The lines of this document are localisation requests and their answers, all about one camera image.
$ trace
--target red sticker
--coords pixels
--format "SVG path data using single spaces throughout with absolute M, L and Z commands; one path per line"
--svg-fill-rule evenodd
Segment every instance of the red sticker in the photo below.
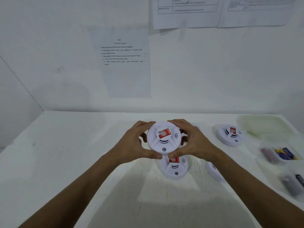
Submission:
M 162 130 L 162 131 L 158 131 L 158 136 L 159 136 L 159 138 L 163 138 L 163 137 L 168 136 L 168 135 L 170 135 L 170 134 L 171 134 L 171 132 L 170 132 L 169 129 L 165 129 L 165 130 Z
M 173 159 L 169 159 L 169 162 L 177 162 L 177 163 L 179 163 L 179 157 L 173 158 Z
M 237 134 L 236 128 L 230 127 L 230 133 Z

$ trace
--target white smoke detector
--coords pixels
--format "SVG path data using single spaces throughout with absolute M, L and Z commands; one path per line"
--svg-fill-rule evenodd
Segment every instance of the white smoke detector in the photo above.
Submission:
M 206 162 L 206 168 L 208 171 L 208 174 L 210 174 L 215 180 L 220 182 L 226 182 L 226 180 L 223 178 L 221 173 L 218 171 L 218 169 L 213 165 L 211 162 Z
M 179 128 L 171 122 L 156 122 L 147 133 L 150 149 L 167 156 L 179 148 L 181 134 Z
M 188 159 L 186 156 L 169 159 L 168 156 L 163 156 L 160 161 L 161 172 L 171 180 L 179 180 L 188 172 Z
M 234 125 L 221 125 L 216 132 L 217 138 L 227 146 L 239 146 L 243 143 L 242 132 Z

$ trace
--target white wall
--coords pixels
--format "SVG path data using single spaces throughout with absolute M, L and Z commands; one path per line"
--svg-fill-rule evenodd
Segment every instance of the white wall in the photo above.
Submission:
M 108 97 L 86 30 L 148 23 L 148 0 L 2 1 L 0 54 L 44 110 L 283 113 L 300 128 L 303 13 L 300 0 L 283 27 L 150 29 L 151 99 Z
M 0 57 L 0 147 L 9 145 L 41 113 Z

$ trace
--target paper sheet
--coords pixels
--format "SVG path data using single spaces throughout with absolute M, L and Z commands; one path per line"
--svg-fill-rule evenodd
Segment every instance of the paper sheet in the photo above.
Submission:
M 151 97 L 148 27 L 89 27 L 109 97 Z
M 217 27 L 224 1 L 152 0 L 153 27 Z
M 227 0 L 219 28 L 285 25 L 294 13 L 296 0 Z

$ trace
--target white table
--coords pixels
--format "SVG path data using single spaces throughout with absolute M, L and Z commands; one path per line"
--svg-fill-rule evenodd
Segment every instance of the white table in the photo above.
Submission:
M 138 120 L 184 118 L 195 123 L 211 142 L 271 187 L 244 144 L 228 147 L 212 132 L 216 124 L 236 124 L 238 116 L 45 111 L 0 154 L 0 227 L 19 226 Z M 260 227 L 232 188 L 207 173 L 204 160 L 189 159 L 189 172 L 179 181 L 165 178 L 155 160 L 119 166 L 75 227 Z M 278 193 L 304 209 L 304 203 Z

